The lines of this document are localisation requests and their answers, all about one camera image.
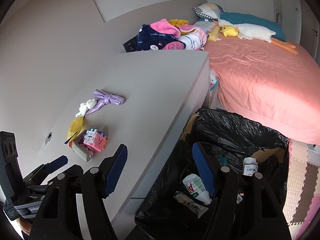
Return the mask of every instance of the black garbage bag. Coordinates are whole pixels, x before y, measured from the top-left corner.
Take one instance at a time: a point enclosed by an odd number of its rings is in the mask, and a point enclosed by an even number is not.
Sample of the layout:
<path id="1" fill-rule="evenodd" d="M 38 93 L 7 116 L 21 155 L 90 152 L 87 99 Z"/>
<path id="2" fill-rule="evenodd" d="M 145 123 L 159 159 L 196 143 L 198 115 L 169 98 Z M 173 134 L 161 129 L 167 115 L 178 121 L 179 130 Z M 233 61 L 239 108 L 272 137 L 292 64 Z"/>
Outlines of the black garbage bag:
<path id="1" fill-rule="evenodd" d="M 135 216 L 136 224 L 156 240 L 201 239 L 215 208 L 213 198 L 209 210 L 200 218 L 174 198 L 176 191 L 190 194 L 182 180 L 198 169 L 192 157 L 192 146 L 201 142 L 208 155 L 226 158 L 228 166 L 241 174 L 243 159 L 263 149 L 282 148 L 285 156 L 279 163 L 274 156 L 259 164 L 258 171 L 264 175 L 276 198 L 284 206 L 289 170 L 288 139 L 276 130 L 251 121 L 239 114 L 213 109 L 199 109 L 191 132 L 179 140 L 160 172 L 147 198 Z"/>

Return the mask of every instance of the trash bin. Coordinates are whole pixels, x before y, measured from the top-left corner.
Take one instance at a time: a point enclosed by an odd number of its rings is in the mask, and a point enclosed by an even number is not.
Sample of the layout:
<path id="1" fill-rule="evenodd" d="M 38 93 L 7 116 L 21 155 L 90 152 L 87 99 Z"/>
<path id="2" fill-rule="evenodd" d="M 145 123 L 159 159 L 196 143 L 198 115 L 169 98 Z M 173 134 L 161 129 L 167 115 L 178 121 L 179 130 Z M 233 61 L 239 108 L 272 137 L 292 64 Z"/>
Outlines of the trash bin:
<path id="1" fill-rule="evenodd" d="M 191 173 L 199 175 L 192 157 L 192 146 L 196 142 L 201 142 L 208 155 L 226 162 L 224 164 L 237 173 L 242 173 L 244 158 L 257 152 L 262 155 L 274 152 L 265 149 L 283 149 L 282 154 L 277 152 L 268 156 L 258 166 L 258 172 L 263 174 L 283 208 L 289 170 L 288 138 L 239 114 L 202 108 L 189 119 L 180 140 L 135 215 L 136 224 L 151 239 L 194 240 L 201 239 L 205 233 L 216 199 L 213 198 L 212 203 L 206 206 L 209 210 L 197 218 L 173 198 L 176 191 L 191 197 L 182 180 Z M 237 223 L 237 215 L 242 212 L 241 208 L 239 204 L 234 224 Z"/>

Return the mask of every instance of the yellow duck plush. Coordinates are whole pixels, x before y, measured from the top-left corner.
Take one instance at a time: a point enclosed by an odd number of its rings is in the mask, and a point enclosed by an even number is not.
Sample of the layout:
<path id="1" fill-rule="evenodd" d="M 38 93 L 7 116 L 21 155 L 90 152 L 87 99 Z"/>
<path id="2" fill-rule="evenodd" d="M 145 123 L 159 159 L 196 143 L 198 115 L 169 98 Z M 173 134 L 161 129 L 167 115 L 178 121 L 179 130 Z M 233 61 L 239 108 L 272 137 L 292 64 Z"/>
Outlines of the yellow duck plush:
<path id="1" fill-rule="evenodd" d="M 233 26 L 227 26 L 227 25 L 225 25 L 221 29 L 221 32 L 225 37 L 227 37 L 227 36 L 236 37 L 236 36 L 238 36 L 238 31 L 239 31 L 239 28 L 235 28 Z"/>

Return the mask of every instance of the desk surface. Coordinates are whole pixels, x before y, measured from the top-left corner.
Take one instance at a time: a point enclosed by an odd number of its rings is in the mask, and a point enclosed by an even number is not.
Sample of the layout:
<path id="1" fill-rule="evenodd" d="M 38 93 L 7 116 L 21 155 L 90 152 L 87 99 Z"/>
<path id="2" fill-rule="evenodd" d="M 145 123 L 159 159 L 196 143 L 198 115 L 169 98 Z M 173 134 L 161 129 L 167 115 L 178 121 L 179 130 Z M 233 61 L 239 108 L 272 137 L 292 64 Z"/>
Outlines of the desk surface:
<path id="1" fill-rule="evenodd" d="M 61 106 L 51 130 L 52 139 L 42 145 L 30 171 L 61 155 L 66 155 L 69 163 L 53 176 L 73 164 L 87 171 L 112 156 L 121 143 L 127 145 L 128 160 L 116 190 L 104 201 L 111 220 L 132 196 L 143 171 L 161 148 L 207 57 L 208 53 L 202 51 L 145 51 L 120 54 L 106 62 L 67 106 Z M 80 103 L 92 98 L 97 88 L 125 97 L 126 102 L 106 105 L 85 117 L 84 128 L 96 128 L 108 136 L 106 149 L 86 163 L 64 141 Z"/>

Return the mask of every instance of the purple headband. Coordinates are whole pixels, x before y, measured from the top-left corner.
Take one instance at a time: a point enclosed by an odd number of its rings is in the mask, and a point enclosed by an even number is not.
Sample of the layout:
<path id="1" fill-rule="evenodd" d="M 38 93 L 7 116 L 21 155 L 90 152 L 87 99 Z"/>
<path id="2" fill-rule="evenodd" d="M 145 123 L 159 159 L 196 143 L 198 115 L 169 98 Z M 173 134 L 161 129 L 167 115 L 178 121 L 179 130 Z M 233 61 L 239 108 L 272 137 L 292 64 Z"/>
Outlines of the purple headband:
<path id="1" fill-rule="evenodd" d="M 120 97 L 120 96 L 116 96 L 116 95 L 112 95 L 110 93 L 106 93 L 103 92 L 99 89 L 96 89 L 93 93 L 93 97 L 97 99 L 97 104 L 89 109 L 85 114 L 91 114 L 97 110 L 99 110 L 100 108 L 102 108 L 104 105 L 108 105 L 108 104 L 116 104 L 116 105 L 121 105 L 124 103 L 125 99 Z"/>

